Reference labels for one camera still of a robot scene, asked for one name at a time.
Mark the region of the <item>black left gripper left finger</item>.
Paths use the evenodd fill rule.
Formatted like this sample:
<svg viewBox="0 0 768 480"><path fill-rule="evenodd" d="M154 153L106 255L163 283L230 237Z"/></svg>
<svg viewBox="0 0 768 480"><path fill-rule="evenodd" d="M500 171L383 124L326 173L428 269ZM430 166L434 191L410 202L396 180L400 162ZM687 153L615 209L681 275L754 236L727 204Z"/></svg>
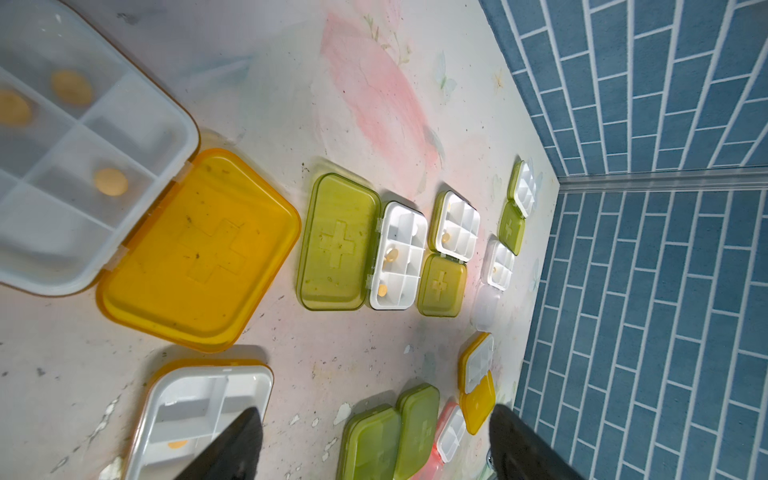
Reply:
<svg viewBox="0 0 768 480"><path fill-rule="evenodd" d="M245 409L177 476L184 479L254 479L263 444L257 407Z"/></svg>

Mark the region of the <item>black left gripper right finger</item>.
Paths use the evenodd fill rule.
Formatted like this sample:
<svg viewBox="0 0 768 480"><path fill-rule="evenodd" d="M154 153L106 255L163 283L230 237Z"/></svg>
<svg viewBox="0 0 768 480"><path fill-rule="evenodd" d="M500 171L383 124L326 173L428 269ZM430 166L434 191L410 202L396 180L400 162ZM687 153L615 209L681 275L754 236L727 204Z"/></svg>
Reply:
<svg viewBox="0 0 768 480"><path fill-rule="evenodd" d="M489 440L498 479L582 479L506 405L496 404L490 415Z"/></svg>

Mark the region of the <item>green pillbox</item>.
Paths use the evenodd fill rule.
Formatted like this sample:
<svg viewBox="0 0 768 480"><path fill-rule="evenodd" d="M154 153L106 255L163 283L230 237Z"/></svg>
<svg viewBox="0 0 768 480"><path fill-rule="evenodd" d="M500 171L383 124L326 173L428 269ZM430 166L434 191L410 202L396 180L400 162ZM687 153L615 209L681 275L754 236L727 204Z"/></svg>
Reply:
<svg viewBox="0 0 768 480"><path fill-rule="evenodd" d="M479 227L480 214L468 201L453 190L438 194L416 301L422 315L454 318L460 313Z"/></svg>
<svg viewBox="0 0 768 480"><path fill-rule="evenodd" d="M438 421L439 390L422 383L403 392L396 408L401 415L401 432L394 479L410 479L426 464Z"/></svg>
<svg viewBox="0 0 768 480"><path fill-rule="evenodd" d="M402 420L391 405L359 413L345 425L336 478L393 479Z"/></svg>
<svg viewBox="0 0 768 480"><path fill-rule="evenodd" d="M515 256L520 254L526 220L534 210L536 196L537 184L532 167L516 157L498 229L500 242Z"/></svg>

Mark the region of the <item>small orange pillbox front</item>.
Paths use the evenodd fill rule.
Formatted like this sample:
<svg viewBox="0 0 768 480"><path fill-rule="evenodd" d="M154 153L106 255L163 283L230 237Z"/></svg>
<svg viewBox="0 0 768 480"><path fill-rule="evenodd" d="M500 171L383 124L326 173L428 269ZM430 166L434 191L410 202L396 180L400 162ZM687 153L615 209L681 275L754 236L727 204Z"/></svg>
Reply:
<svg viewBox="0 0 768 480"><path fill-rule="evenodd" d="M125 479L173 479L244 410L263 416L273 371L257 360L180 360L153 378L133 437Z"/></svg>

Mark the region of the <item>pink pillbox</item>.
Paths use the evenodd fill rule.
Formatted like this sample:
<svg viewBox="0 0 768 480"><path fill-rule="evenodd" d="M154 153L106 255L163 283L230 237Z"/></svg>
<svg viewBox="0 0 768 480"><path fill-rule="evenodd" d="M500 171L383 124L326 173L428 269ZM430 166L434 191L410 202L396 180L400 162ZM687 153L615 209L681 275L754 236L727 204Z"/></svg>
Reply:
<svg viewBox="0 0 768 480"><path fill-rule="evenodd" d="M413 479L440 479L445 466L454 459L466 434L466 421L462 410L458 402L451 398L438 419L435 441L429 457Z"/></svg>

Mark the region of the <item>orange pillbox right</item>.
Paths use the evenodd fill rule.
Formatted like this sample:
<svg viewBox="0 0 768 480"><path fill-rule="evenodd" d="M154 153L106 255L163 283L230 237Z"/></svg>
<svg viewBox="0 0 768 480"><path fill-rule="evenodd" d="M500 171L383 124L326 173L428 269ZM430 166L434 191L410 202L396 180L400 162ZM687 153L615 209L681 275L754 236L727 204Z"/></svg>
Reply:
<svg viewBox="0 0 768 480"><path fill-rule="evenodd" d="M470 435L479 432L496 403L491 372L493 354L492 334L478 332L459 355L459 406Z"/></svg>

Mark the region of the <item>clear pillbox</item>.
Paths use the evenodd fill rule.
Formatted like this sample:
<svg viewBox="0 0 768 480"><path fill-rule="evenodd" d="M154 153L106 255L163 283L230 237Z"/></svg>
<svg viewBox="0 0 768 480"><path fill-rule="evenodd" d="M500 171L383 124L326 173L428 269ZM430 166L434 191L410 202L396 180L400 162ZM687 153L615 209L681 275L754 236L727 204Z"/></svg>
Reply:
<svg viewBox="0 0 768 480"><path fill-rule="evenodd" d="M488 241L480 285L471 311L471 323L478 331L491 331L501 296L510 287L515 260L516 255L498 237L492 235Z"/></svg>

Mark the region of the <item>green pillbox sideways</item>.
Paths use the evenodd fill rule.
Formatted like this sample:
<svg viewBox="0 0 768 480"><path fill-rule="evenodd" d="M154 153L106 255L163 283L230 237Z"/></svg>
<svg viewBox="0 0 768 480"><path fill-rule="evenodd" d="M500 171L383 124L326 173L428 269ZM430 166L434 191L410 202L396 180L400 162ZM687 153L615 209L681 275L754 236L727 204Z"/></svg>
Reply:
<svg viewBox="0 0 768 480"><path fill-rule="evenodd" d="M402 203L337 173L309 200L297 295L311 311L406 310L414 303L428 222Z"/></svg>

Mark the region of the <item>orange pillbox back left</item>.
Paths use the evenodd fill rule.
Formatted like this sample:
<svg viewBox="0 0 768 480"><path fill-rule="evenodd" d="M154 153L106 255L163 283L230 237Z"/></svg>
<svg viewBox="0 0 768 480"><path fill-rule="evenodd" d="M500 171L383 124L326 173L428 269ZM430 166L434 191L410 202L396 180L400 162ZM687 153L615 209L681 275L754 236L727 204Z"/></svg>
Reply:
<svg viewBox="0 0 768 480"><path fill-rule="evenodd" d="M205 353L240 337L295 245L292 204L59 1L1 5L1 281L96 289Z"/></svg>

